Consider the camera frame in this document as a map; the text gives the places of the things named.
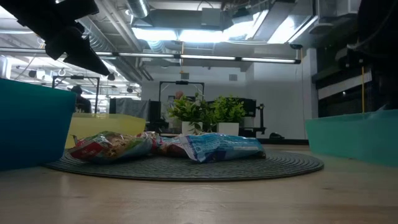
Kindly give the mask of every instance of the wooden table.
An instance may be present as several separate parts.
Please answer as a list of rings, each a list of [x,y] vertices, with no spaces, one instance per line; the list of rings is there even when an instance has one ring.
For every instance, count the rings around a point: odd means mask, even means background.
[[[273,147],[310,154],[306,146]],[[0,172],[0,223],[398,223],[398,169],[317,157],[325,170],[245,182]]]

